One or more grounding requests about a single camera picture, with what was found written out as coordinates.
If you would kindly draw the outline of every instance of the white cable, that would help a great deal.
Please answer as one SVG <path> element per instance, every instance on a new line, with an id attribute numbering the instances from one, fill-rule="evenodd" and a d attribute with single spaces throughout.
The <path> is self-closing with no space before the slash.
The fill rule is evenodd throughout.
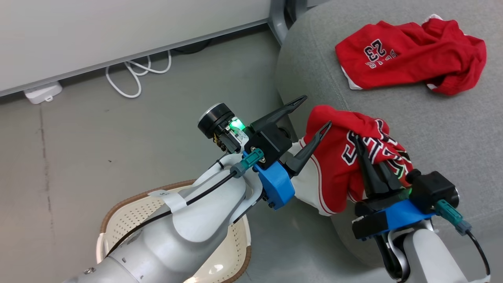
<path id="1" fill-rule="evenodd" d="M 141 65 L 141 64 L 138 64 L 134 61 L 126 61 L 124 62 L 124 64 L 126 65 L 126 68 L 128 69 L 128 71 L 131 73 L 131 75 L 133 75 L 133 78 L 134 80 L 136 81 L 136 85 L 138 86 L 138 92 L 135 94 L 135 95 L 129 95 L 129 94 L 126 94 L 124 93 L 123 91 L 121 91 L 115 84 L 114 82 L 112 81 L 112 79 L 110 78 L 110 75 L 108 74 L 108 70 L 110 68 L 110 66 L 107 66 L 105 68 L 105 75 L 107 76 L 107 80 L 108 82 L 110 83 L 110 85 L 112 85 L 112 87 L 118 92 L 120 93 L 122 96 L 124 97 L 127 97 L 127 98 L 137 98 L 138 96 L 140 96 L 141 94 L 141 83 L 140 83 L 140 80 L 138 79 L 138 77 L 141 77 L 141 76 L 144 76 L 146 74 L 148 74 L 149 72 L 152 72 L 152 73 L 156 73 L 156 74 L 164 74 L 166 73 L 167 71 L 170 70 L 171 68 L 171 51 L 168 50 L 167 51 L 167 67 L 166 69 L 164 70 L 154 70 L 154 69 L 151 69 L 152 67 L 152 61 L 150 61 L 150 56 L 147 56 L 147 60 L 148 60 L 148 65 L 147 67 Z M 141 73 L 137 73 L 133 70 L 133 68 L 131 67 L 131 64 L 139 67 L 139 68 L 142 68 L 144 69 L 145 71 L 141 72 Z"/>

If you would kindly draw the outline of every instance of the gray floor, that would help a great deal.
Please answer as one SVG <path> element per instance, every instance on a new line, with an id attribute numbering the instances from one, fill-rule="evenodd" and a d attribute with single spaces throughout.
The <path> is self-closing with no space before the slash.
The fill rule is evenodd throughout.
<path id="1" fill-rule="evenodd" d="M 4 282 L 61 282 L 91 266 L 100 223 L 116 203 L 197 178 L 222 152 L 196 127 L 225 102 L 244 122 L 282 104 L 273 85 L 279 46 L 267 30 L 173 57 L 165 75 L 141 78 L 137 99 L 104 71 L 63 81 L 53 102 L 0 100 L 0 274 Z M 154 62 L 162 68 L 165 60 Z M 112 78 L 129 93 L 123 69 Z M 371 282 L 328 218 L 296 200 L 248 214 L 252 260 L 239 282 Z"/>

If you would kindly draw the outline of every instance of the gray fabric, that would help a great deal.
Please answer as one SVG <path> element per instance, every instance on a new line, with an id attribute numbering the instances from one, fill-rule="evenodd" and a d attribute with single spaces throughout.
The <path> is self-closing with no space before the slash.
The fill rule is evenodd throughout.
<path id="1" fill-rule="evenodd" d="M 290 119 L 298 136 L 314 105 L 358 111 L 388 122 L 391 136 L 423 172 L 437 170 L 457 185 L 460 210 L 482 242 L 503 233 L 503 3 L 488 1 L 353 0 L 331 1 L 306 13 L 288 33 L 276 71 L 284 102 L 309 99 Z M 466 33 L 486 41 L 488 62 L 478 85 L 455 97 L 431 92 L 424 84 L 370 91 L 350 90 L 334 47 L 368 23 L 422 23 L 431 14 L 455 19 Z M 352 240 L 351 213 L 334 216 L 337 231 L 359 259 L 375 265 L 369 250 Z M 454 228 L 435 219 L 449 248 L 469 244 Z"/>

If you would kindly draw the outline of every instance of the power strip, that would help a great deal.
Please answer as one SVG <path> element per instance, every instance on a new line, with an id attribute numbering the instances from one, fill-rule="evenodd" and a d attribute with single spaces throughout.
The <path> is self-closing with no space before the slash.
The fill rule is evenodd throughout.
<path id="1" fill-rule="evenodd" d="M 54 96 L 60 93 L 63 87 L 58 81 L 24 90 L 26 98 L 33 103 L 39 104 L 44 101 L 50 102 Z"/>

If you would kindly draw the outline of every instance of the laundry basket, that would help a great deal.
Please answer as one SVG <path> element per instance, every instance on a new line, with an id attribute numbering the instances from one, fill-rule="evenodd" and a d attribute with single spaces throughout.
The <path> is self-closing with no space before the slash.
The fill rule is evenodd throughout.
<path id="1" fill-rule="evenodd" d="M 180 182 L 153 189 L 116 204 L 101 224 L 96 243 L 96 261 L 99 263 L 114 244 L 127 232 L 143 222 L 164 202 L 148 194 L 156 190 L 179 191 L 189 187 L 195 180 Z M 229 226 L 227 237 L 218 246 L 196 274 L 184 283 L 230 283 L 236 281 L 248 267 L 252 249 L 246 215 Z"/>

